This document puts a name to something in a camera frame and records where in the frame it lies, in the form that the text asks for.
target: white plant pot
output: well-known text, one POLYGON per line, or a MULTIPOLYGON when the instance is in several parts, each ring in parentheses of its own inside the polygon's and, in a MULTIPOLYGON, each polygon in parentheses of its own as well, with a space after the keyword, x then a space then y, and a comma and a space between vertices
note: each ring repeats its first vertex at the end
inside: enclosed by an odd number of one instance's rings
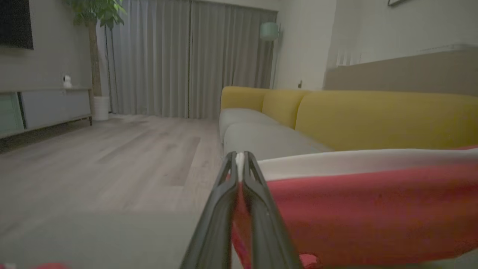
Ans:
POLYGON ((95 96, 94 97, 95 115, 93 120, 106 121, 109 118, 109 97, 108 96, 95 96))

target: gray curtain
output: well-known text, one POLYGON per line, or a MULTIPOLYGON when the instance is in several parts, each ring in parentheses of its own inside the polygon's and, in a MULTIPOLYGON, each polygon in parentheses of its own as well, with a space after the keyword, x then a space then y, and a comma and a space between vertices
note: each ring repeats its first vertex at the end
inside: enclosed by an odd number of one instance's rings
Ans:
POLYGON ((119 114, 219 116, 225 86, 268 88, 277 12, 190 0, 124 0, 107 34, 111 108, 119 114))
POLYGON ((112 31, 112 111, 187 117, 190 3, 124 0, 123 7, 125 25, 112 31))
POLYGON ((273 42, 259 38, 277 12, 193 1, 191 8, 191 118, 219 117, 225 86, 269 88, 273 42))

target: black tv screen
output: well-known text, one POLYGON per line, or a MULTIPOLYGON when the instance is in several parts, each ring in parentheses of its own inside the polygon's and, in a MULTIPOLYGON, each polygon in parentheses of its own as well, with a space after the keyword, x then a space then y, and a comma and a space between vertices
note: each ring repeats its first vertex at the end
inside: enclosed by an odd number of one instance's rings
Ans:
POLYGON ((0 0, 0 46, 33 49, 28 0, 0 0))

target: tree trunk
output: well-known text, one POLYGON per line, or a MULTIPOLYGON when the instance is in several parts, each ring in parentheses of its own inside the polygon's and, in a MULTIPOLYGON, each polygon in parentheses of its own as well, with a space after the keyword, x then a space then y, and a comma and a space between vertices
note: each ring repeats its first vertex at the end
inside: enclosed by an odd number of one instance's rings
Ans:
POLYGON ((101 78, 99 74, 98 41, 96 37, 96 22, 88 23, 88 33, 90 38, 90 57, 91 57, 91 80, 93 84, 93 94, 101 96, 101 78))

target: green lamp shade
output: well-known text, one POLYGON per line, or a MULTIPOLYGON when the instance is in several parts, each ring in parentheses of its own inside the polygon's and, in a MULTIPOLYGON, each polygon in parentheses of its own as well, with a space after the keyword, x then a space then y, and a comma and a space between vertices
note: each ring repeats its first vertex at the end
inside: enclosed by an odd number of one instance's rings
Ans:
POLYGON ((274 41, 279 38, 279 26, 275 22, 265 22, 261 24, 261 39, 265 41, 274 41))

